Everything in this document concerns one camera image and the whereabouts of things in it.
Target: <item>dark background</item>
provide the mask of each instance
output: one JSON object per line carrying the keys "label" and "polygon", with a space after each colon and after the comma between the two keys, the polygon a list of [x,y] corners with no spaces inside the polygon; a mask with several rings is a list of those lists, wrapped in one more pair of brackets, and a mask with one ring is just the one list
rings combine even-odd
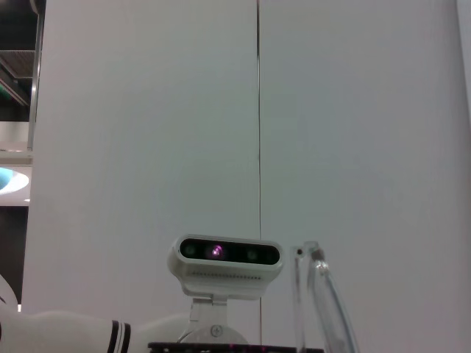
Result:
{"label": "dark background", "polygon": [[0,206],[0,275],[21,303],[28,207]]}

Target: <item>camera bracket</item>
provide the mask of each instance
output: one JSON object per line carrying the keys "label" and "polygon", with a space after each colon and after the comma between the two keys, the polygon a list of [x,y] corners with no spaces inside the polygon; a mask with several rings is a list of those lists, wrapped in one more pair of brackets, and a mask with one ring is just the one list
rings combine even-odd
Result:
{"label": "camera bracket", "polygon": [[181,343],[246,344],[245,338],[227,326],[227,297],[193,298],[190,321]]}

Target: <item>screw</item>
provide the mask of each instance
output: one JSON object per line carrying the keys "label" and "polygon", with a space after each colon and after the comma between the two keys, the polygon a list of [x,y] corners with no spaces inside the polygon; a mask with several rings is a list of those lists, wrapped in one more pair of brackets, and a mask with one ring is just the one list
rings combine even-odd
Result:
{"label": "screw", "polygon": [[211,327],[211,335],[213,337],[219,337],[222,335],[222,326],[221,325],[213,325]]}

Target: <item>depth camera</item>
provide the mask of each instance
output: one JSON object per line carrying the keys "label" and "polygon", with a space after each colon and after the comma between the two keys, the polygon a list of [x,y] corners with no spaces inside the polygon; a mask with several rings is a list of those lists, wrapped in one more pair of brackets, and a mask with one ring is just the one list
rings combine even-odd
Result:
{"label": "depth camera", "polygon": [[167,263],[189,296],[259,299],[281,272],[283,252],[270,241],[185,235]]}

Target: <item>purple light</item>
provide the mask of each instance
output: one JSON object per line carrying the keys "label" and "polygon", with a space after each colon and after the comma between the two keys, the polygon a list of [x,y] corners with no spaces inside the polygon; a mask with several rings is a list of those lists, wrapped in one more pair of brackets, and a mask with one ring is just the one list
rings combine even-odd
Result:
{"label": "purple light", "polygon": [[214,246],[212,253],[213,253],[213,256],[221,256],[222,255],[222,246],[220,246],[220,245]]}

